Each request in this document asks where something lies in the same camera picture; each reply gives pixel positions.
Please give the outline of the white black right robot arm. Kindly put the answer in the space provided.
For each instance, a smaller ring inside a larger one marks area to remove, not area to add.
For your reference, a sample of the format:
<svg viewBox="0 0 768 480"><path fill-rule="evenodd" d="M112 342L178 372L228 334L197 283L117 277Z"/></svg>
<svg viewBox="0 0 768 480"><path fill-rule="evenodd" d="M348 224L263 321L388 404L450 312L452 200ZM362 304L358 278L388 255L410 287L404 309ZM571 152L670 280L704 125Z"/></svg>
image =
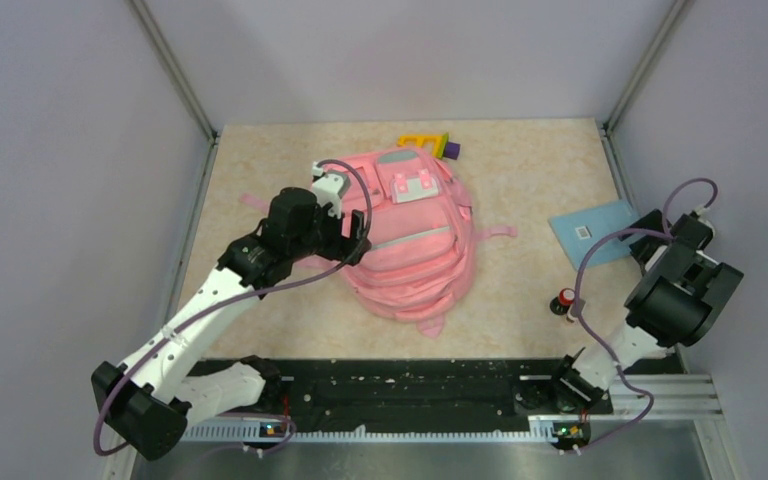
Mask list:
<svg viewBox="0 0 768 480"><path fill-rule="evenodd" d="M708 333L744 274L705 253L715 229L703 212L698 208L671 223L655 209L610 235L640 267L641 279L624 302L624 322L563 358L546 385L554 409L572 412L594 404L643 357L692 346Z"/></svg>

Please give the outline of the pink student backpack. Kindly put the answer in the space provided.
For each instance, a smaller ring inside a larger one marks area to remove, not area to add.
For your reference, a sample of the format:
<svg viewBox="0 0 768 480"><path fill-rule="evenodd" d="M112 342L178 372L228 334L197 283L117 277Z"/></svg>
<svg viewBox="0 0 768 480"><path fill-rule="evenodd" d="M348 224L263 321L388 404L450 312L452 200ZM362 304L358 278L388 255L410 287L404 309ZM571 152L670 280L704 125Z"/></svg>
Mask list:
<svg viewBox="0 0 768 480"><path fill-rule="evenodd" d="M357 265L340 269L340 275L369 312L414 323L430 338L440 334L446 313L472 287L478 243L517 234L509 226L478 230L463 182L421 148L396 147L314 164L348 174L344 213L363 208L363 187L372 198L371 249Z"/></svg>

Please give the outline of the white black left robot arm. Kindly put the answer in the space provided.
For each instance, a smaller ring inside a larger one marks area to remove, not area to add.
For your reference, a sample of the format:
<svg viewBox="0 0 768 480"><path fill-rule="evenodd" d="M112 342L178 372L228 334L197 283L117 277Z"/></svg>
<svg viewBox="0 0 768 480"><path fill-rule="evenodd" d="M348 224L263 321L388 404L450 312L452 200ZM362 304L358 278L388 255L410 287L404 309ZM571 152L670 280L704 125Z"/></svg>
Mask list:
<svg viewBox="0 0 768 480"><path fill-rule="evenodd" d="M345 190L317 180L276 195L255 229L232 241L190 300L138 350L91 375L98 407L93 449L107 457L133 448L146 460L170 452L185 430L235 408L268 413L279 404L277 376L261 358L194 376L207 349L265 296L355 266L370 250L372 198L346 214Z"/></svg>

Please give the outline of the light blue notebook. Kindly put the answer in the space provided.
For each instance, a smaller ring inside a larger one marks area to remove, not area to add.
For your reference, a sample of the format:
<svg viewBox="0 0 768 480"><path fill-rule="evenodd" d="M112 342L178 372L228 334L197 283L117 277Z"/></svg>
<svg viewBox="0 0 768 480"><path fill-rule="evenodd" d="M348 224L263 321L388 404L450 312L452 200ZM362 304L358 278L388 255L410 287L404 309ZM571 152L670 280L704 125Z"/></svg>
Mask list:
<svg viewBox="0 0 768 480"><path fill-rule="evenodd" d="M641 218L625 200L550 217L548 223L571 266L577 271L590 248L606 235Z"/></svg>

